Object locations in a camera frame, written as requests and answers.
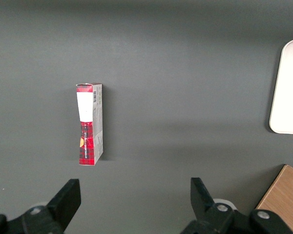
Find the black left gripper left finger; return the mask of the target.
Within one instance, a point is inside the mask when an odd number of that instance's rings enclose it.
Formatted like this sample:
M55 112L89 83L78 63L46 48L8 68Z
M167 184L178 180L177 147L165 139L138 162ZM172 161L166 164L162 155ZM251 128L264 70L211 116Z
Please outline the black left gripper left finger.
M0 214L0 234L63 234L81 204L80 181L70 179L46 205L8 220Z

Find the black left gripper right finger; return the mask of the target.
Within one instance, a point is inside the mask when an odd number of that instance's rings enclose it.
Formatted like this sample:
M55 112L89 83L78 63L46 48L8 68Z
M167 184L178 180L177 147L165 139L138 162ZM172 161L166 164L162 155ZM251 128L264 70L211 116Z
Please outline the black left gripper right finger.
M191 178L190 201L196 219L183 234L292 234L276 213L255 209L244 215L224 202L215 202L201 178Z

